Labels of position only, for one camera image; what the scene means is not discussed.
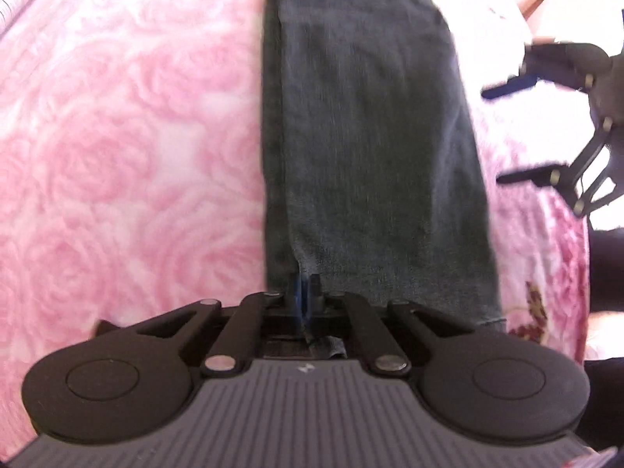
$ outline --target silver screw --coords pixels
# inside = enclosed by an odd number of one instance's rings
[[[407,365],[405,359],[399,356],[379,356],[375,360],[375,366],[382,371],[400,371]]]
[[[206,359],[204,366],[212,371],[232,371],[236,367],[236,359],[230,356],[212,356]]]
[[[553,170],[553,172],[550,173],[550,184],[552,186],[557,185],[559,183],[559,179],[561,179],[561,172],[557,169]]]
[[[577,200],[576,204],[574,204],[574,214],[579,215],[583,212],[583,209],[585,207],[585,203],[582,200]]]

